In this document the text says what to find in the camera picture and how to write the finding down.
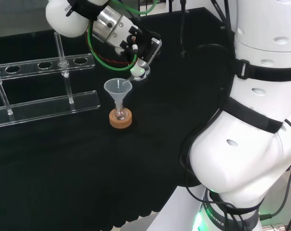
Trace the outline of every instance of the green light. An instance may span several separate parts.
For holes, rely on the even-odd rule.
[[[201,213],[197,213],[192,231],[207,231],[207,225],[202,219]]]
[[[202,224],[201,214],[197,213],[197,216],[195,217],[195,221],[194,221],[194,225],[193,225],[193,231],[199,231],[201,224]]]

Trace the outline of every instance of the circular hole on robot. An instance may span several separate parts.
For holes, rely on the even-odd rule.
[[[251,91],[259,96],[265,96],[266,93],[266,91],[261,88],[253,88]]]
[[[227,143],[228,143],[230,146],[238,147],[238,143],[235,142],[235,141],[227,140]]]
[[[282,3],[282,4],[290,4],[291,0],[277,0],[278,2]]]
[[[242,28],[238,27],[238,33],[240,35],[244,35],[245,34],[245,31]]]
[[[286,45],[289,43],[289,38],[288,37],[276,37],[273,39],[275,43],[280,44],[280,45]]]
[[[274,66],[274,61],[270,59],[262,59],[260,60],[260,63],[264,66]]]
[[[286,129],[286,127],[285,126],[281,126],[281,128],[280,128],[281,130],[283,130],[283,131],[287,131],[287,129]]]

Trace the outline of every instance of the test tube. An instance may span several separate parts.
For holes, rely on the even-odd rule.
[[[5,94],[4,88],[2,86],[1,78],[0,78],[0,97],[2,99],[2,102],[4,104],[5,109],[7,111],[7,114],[10,116],[10,119],[14,120],[13,111],[11,109],[10,103],[9,103],[9,101],[7,99],[7,96]]]
[[[59,55],[59,59],[60,59],[58,65],[62,68],[65,68],[68,66],[68,61],[65,59],[65,56],[64,56],[63,46],[62,46],[62,42],[61,42],[61,36],[58,32],[55,32],[54,38],[56,41],[58,55]],[[70,86],[70,81],[69,81],[69,71],[63,70],[61,72],[61,74],[64,77],[64,84],[65,84],[65,88],[66,88],[66,92],[67,92],[67,96],[68,96],[68,101],[70,104],[73,104],[74,99],[73,99],[72,88]]]

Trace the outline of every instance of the rack hole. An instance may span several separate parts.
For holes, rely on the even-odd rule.
[[[52,66],[53,64],[51,62],[43,62],[38,64],[39,69],[48,69]]]
[[[77,59],[74,59],[74,63],[76,63],[77,65],[86,64],[87,62],[88,62],[88,59],[86,59],[86,58],[77,58]]]
[[[9,74],[14,74],[20,71],[20,66],[8,66],[5,71]]]

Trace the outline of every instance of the white wall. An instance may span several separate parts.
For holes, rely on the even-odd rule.
[[[225,12],[224,0],[217,0],[217,2],[222,8],[222,11]],[[219,18],[218,13],[216,12],[214,6],[211,3],[211,0],[187,0],[187,3],[186,3],[187,9],[193,9],[193,8],[199,8],[199,7],[207,8],[211,13],[213,13],[216,17]],[[169,1],[167,0],[166,11],[168,11],[168,9],[169,9]],[[237,24],[237,0],[229,0],[229,9],[230,9],[232,29],[235,30],[236,24]],[[181,10],[180,0],[173,1],[172,10],[173,11]]]

